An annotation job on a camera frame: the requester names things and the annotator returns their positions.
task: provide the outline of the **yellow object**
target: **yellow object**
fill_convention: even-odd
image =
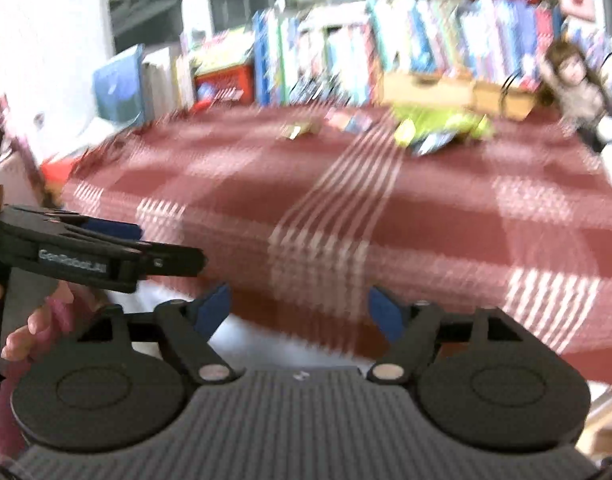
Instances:
[[[395,131],[395,142],[400,146],[438,132],[454,132],[473,139],[492,136],[492,123],[487,116],[455,108],[393,105],[393,113],[401,121]]]
[[[395,131],[395,142],[398,146],[407,148],[410,146],[410,143],[415,140],[416,136],[417,128],[415,127],[415,123],[410,119],[406,119]]]
[[[281,129],[281,136],[288,140],[294,140],[297,137],[313,134],[315,132],[316,128],[311,123],[286,124]]]

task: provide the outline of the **red checkered tablecloth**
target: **red checkered tablecloth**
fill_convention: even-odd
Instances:
[[[65,203],[201,247],[206,272],[166,285],[223,280],[239,316],[330,349],[384,349],[367,313],[375,284],[456,311],[500,306],[559,353],[612,349],[612,188],[556,119],[497,121],[495,140],[423,158],[395,146],[382,109],[363,136],[279,138],[325,112],[149,125],[87,154]]]

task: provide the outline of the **doll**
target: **doll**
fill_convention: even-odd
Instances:
[[[612,102],[597,73],[588,67],[579,47],[555,40],[540,63],[539,100],[555,102],[564,117],[579,130],[590,130],[612,152]]]

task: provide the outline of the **black strap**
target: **black strap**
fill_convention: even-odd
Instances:
[[[603,66],[608,62],[611,56],[612,56],[612,50],[608,53],[608,55],[605,58],[603,58],[603,62],[601,63],[601,68],[603,68]]]
[[[508,79],[506,79],[505,83],[502,85],[502,93],[499,96],[499,111],[502,116],[505,116],[506,111],[506,97],[508,97],[508,93],[510,92],[510,86],[515,80],[521,75],[521,73],[517,70],[516,72],[510,74]]]

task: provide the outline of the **colorful book spine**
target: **colorful book spine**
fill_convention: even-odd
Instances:
[[[433,17],[433,22],[437,25],[437,38],[441,45],[441,51],[445,54],[446,60],[446,72],[452,73],[456,65],[455,48],[451,44],[451,40],[448,36],[448,30],[445,23],[445,16],[441,12],[441,5],[439,0],[431,0],[429,2],[429,10]]]
[[[548,47],[554,41],[552,13],[547,7],[539,6],[535,9],[535,23],[537,27],[537,57],[546,55]]]
[[[609,41],[604,29],[577,18],[567,18],[562,34],[566,40],[576,43],[583,51],[588,66],[599,70],[609,53]]]
[[[299,57],[299,73],[305,78],[310,78],[312,63],[310,60],[310,35],[307,32],[299,36],[297,56]]]
[[[410,8],[409,19],[412,30],[410,69],[412,72],[435,72],[437,70],[435,56],[433,56],[433,49],[416,2],[413,2]]]
[[[354,97],[358,105],[364,105],[371,98],[370,60],[361,28],[353,27],[351,34],[353,38],[353,66],[356,67],[353,71],[355,74]]]
[[[475,4],[464,4],[458,10],[459,23],[463,33],[464,44],[471,60],[471,70],[474,78],[488,80],[491,76],[488,68],[490,49],[487,38],[481,34],[485,23],[478,13]]]
[[[284,16],[279,20],[279,66],[281,67],[281,103],[289,104],[291,90],[299,79],[299,24],[296,18]]]
[[[270,94],[268,91],[268,30],[265,24],[266,11],[256,12],[253,16],[253,32],[255,42],[253,43],[253,53],[255,55],[255,100],[260,106],[270,104]]]
[[[521,68],[525,86],[537,81],[537,22],[535,8],[524,2],[516,2],[521,38]]]
[[[490,81],[503,84],[507,78],[501,38],[497,28],[496,12],[493,0],[479,0],[480,12],[486,31],[487,41],[490,46],[490,61],[492,62],[492,78]]]
[[[452,11],[451,19],[454,22],[455,32],[457,34],[457,44],[459,45],[460,56],[464,62],[464,68],[477,78],[477,62],[473,53],[470,52],[468,48],[466,33],[461,21],[464,9],[467,8],[468,5],[469,4],[465,4],[462,0],[457,1],[455,3],[455,9]]]
[[[282,101],[281,57],[279,52],[279,21],[274,10],[266,13],[268,30],[268,87],[270,106],[279,106]]]
[[[519,73],[520,58],[516,52],[516,15],[512,13],[511,4],[505,0],[494,3],[496,23],[503,50],[503,66],[506,77]]]
[[[361,37],[366,49],[366,58],[368,59],[368,76],[369,85],[371,86],[370,91],[370,102],[372,104],[378,104],[381,99],[379,89],[381,88],[381,79],[383,70],[381,69],[381,62],[379,59],[379,53],[377,52],[377,46],[375,44],[374,34],[370,25],[360,25]]]
[[[391,37],[391,8],[383,0],[366,0],[366,9],[374,31],[377,44],[377,53],[381,60],[382,69],[390,72],[393,68],[395,54]]]
[[[328,38],[331,56],[335,58],[331,65],[331,75],[339,78],[340,88],[349,94],[355,89],[355,67],[353,66],[353,48],[349,27],[342,27],[330,34]]]
[[[564,27],[564,15],[561,12],[561,7],[554,6],[552,9],[552,30],[554,38],[558,40],[561,37],[561,30]]]
[[[409,20],[410,6],[414,0],[394,0],[393,20],[395,22],[394,33],[396,39],[395,49],[397,51],[398,65],[395,68],[400,72],[410,70],[411,59],[411,25]]]
[[[436,68],[439,72],[444,73],[449,69],[450,65],[443,51],[443,46],[439,38],[439,28],[433,17],[428,0],[417,0],[417,9],[421,16],[430,48],[433,52]]]
[[[310,71],[314,77],[326,71],[326,37],[320,29],[310,31]]]

